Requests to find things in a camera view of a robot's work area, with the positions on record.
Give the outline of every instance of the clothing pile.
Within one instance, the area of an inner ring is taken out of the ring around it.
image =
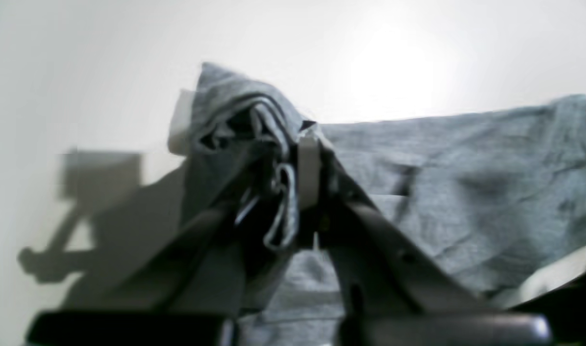
[[[314,124],[271,85],[206,63],[192,101],[182,223],[259,155],[326,138],[347,173],[429,258],[471,293],[507,307],[537,270],[586,246],[586,96],[437,118]],[[294,236],[288,177],[273,230]],[[286,247],[286,241],[279,245]],[[328,256],[290,261],[269,306],[240,319],[242,344],[329,344],[343,315]]]

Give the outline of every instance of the gray fabric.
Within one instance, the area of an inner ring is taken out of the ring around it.
[[[245,116],[251,130],[236,127],[236,116]],[[207,206],[258,146],[273,143],[284,159],[302,120],[275,88],[203,66],[192,108],[185,219]],[[586,244],[585,96],[321,130],[383,214],[475,294],[517,287]],[[295,255],[269,307],[240,320],[242,344],[329,343],[343,313],[337,290],[324,253]]]

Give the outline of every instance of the white wall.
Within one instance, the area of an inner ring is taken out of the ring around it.
[[[586,93],[586,0],[0,0],[0,346],[79,277],[39,285],[16,259],[73,205],[62,156],[148,153],[159,179],[200,61],[326,122],[531,105]]]

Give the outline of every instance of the crumpled cloth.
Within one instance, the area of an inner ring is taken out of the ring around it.
[[[303,121],[272,86],[204,64],[192,103],[182,222],[255,160],[258,147],[271,144],[285,160]],[[513,289],[586,245],[586,96],[314,130],[385,217],[478,296]],[[293,210],[278,225],[283,234],[295,232],[295,217]],[[328,344],[342,315],[328,256],[305,250],[268,308],[240,319],[241,344]]]

